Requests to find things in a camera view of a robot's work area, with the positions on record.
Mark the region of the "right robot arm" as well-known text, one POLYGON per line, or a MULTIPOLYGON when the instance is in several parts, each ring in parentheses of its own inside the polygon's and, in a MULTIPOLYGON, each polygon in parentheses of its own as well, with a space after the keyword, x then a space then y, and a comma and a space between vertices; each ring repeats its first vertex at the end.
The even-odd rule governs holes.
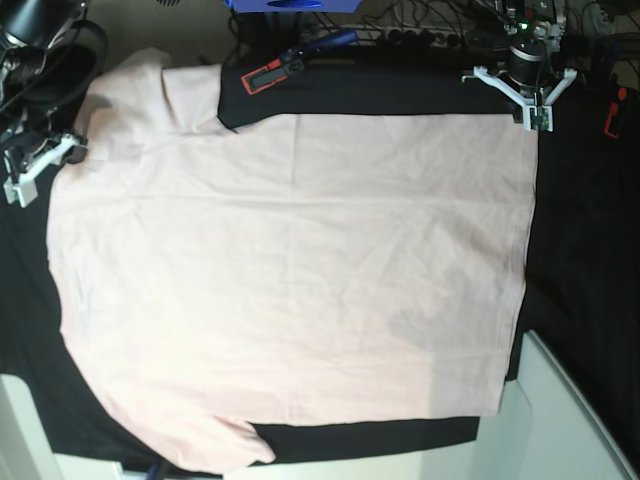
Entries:
POLYGON ((87 18, 87 1, 1 3, 1 163, 9 204, 38 197, 51 165, 79 163, 88 139, 57 129, 54 116, 84 95, 109 52, 106 32, 87 18))

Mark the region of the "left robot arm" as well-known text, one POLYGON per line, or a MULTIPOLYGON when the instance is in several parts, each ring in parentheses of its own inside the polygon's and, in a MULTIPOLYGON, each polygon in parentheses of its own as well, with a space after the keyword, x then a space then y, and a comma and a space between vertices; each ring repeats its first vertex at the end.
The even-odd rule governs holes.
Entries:
POLYGON ((461 76, 499 91, 512 105, 514 121, 527 131, 554 130, 554 103, 577 80, 578 71, 557 63, 567 27, 564 1, 496 1, 486 8, 502 21, 504 34, 467 35, 469 46, 503 53, 495 67, 477 65, 461 76))

